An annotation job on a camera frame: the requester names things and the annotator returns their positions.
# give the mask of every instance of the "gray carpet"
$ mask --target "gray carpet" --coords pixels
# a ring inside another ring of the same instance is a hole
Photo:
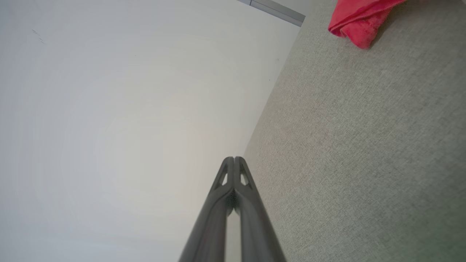
[[[466,261],[466,5],[409,1],[370,50],[312,0],[245,159],[289,262]]]

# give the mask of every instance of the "red towel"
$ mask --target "red towel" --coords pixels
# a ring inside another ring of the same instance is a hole
[[[329,31],[367,49],[391,9],[406,0],[338,0]]]

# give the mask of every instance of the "white wall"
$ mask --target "white wall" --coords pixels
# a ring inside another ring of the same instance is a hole
[[[298,30],[235,0],[0,0],[0,261],[176,261]]]
[[[291,10],[297,11],[305,16],[309,14],[311,8],[311,0],[273,0],[282,6],[288,7]]]

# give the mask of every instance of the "red cloth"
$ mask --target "red cloth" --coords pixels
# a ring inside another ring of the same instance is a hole
[[[367,49],[391,9],[406,0],[338,0],[329,31]]]

